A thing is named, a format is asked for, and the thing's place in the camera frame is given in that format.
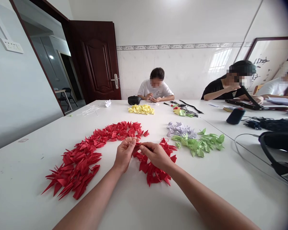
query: person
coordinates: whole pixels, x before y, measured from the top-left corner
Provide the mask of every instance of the person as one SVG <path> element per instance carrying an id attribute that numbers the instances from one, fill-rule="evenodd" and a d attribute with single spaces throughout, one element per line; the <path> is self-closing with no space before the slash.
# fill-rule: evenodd
<path id="1" fill-rule="evenodd" d="M 142 82 L 138 91 L 138 97 L 142 100 L 151 100 L 152 102 L 172 101 L 175 99 L 173 92 L 167 86 L 164 80 L 164 70 L 155 68 L 150 74 L 150 79 Z"/>
<path id="2" fill-rule="evenodd" d="M 288 98 L 288 72 L 285 76 L 273 79 L 265 83 L 256 93 L 264 98 L 283 97 Z"/>
<path id="3" fill-rule="evenodd" d="M 101 181 L 54 227 L 54 230 L 94 230 L 120 177 L 127 171 L 138 138 L 128 137 L 118 146 L 113 167 Z M 210 229 L 259 229 L 246 216 L 176 165 L 164 149 L 151 142 L 140 150 L 158 168 L 168 173 Z"/>
<path id="4" fill-rule="evenodd" d="M 209 83 L 205 88 L 202 100 L 225 100 L 239 99 L 249 100 L 241 88 L 242 83 L 246 82 L 246 76 L 256 73 L 256 67 L 250 61 L 238 61 L 229 67 L 229 71 L 224 76 Z M 251 95 L 258 104 L 262 104 L 264 98 Z"/>

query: hand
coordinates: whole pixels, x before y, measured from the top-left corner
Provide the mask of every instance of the hand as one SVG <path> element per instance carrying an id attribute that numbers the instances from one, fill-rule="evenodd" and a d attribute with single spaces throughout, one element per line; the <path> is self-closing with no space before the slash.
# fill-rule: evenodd
<path id="1" fill-rule="evenodd" d="M 158 102 L 158 101 L 160 101 L 160 99 L 161 99 L 161 97 L 158 97 L 157 99 L 155 99 L 155 98 L 151 98 L 150 100 L 152 101 L 152 102 Z"/>
<path id="2" fill-rule="evenodd" d="M 139 140 L 140 139 L 136 137 L 127 137 L 122 141 L 122 143 L 117 147 L 113 168 L 118 169 L 121 173 L 125 173 L 127 171 L 132 156 L 132 151 L 135 144 Z"/>
<path id="3" fill-rule="evenodd" d="M 153 94 L 152 94 L 152 93 L 149 93 L 149 94 L 146 95 L 145 100 L 149 100 L 149 99 L 151 99 L 152 97 L 153 97 Z"/>
<path id="4" fill-rule="evenodd" d="M 254 96 L 253 99 L 258 103 L 258 104 L 263 104 L 264 98 L 262 96 Z"/>
<path id="5" fill-rule="evenodd" d="M 237 89 L 240 89 L 240 86 L 226 86 L 223 90 L 225 93 L 229 93 L 231 91 L 236 91 Z"/>
<path id="6" fill-rule="evenodd" d="M 154 166 L 166 171 L 171 165 L 174 164 L 164 151 L 161 145 L 152 142 L 144 142 L 140 145 L 140 150 L 145 154 Z"/>

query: door handle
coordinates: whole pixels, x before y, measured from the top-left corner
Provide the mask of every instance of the door handle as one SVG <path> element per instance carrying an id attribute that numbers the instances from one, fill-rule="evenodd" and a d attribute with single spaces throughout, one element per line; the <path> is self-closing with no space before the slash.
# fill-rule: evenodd
<path id="1" fill-rule="evenodd" d="M 117 78 L 117 74 L 114 74 L 114 79 L 111 79 L 111 81 L 115 82 L 115 88 L 118 89 L 118 78 Z"/>

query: brown wooden door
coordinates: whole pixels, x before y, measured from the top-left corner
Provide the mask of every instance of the brown wooden door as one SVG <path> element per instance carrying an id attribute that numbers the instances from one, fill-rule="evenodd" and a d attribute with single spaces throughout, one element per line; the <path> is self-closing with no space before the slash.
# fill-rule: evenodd
<path id="1" fill-rule="evenodd" d="M 121 100 L 113 22 L 69 21 L 79 83 L 86 103 Z M 114 79 L 117 74 L 117 86 Z"/>

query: red origami wreath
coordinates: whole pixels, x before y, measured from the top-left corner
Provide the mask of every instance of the red origami wreath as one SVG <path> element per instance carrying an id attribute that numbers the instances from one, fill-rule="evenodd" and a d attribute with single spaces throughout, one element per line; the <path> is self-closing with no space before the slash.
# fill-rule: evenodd
<path id="1" fill-rule="evenodd" d="M 165 150 L 165 152 L 168 154 L 168 156 L 170 157 L 170 159 L 175 163 L 176 162 L 176 155 L 171 156 L 171 153 L 173 153 L 173 151 L 177 151 L 177 148 L 173 145 L 169 145 L 164 138 L 162 138 L 161 142 L 159 143 L 163 149 Z M 147 184 L 150 185 L 153 183 L 160 183 L 162 180 L 164 180 L 169 186 L 171 186 L 170 181 L 171 177 L 164 172 L 163 170 L 157 168 L 156 166 L 154 166 L 152 164 L 152 162 L 147 163 L 147 156 L 143 155 L 141 153 L 138 152 L 138 148 L 135 148 L 135 150 L 133 151 L 133 157 L 137 157 L 139 159 L 140 163 L 140 168 L 139 171 L 143 171 L 145 174 L 147 173 Z"/>
<path id="2" fill-rule="evenodd" d="M 51 182 L 45 191 L 54 186 L 53 196 L 55 196 L 61 187 L 64 187 L 58 195 L 61 196 L 60 199 L 70 191 L 74 191 L 73 197 L 78 200 L 100 168 L 100 165 L 95 165 L 92 168 L 89 167 L 101 160 L 100 157 L 102 154 L 94 151 L 104 146 L 107 141 L 122 141 L 126 137 L 141 139 L 142 135 L 146 137 L 149 135 L 149 132 L 148 130 L 143 132 L 141 124 L 138 122 L 122 121 L 109 125 L 103 130 L 95 130 L 92 136 L 89 138 L 85 137 L 85 140 L 76 144 L 73 150 L 67 150 L 62 155 L 64 163 L 60 167 L 56 166 L 54 170 L 50 170 L 52 174 L 46 176 Z"/>

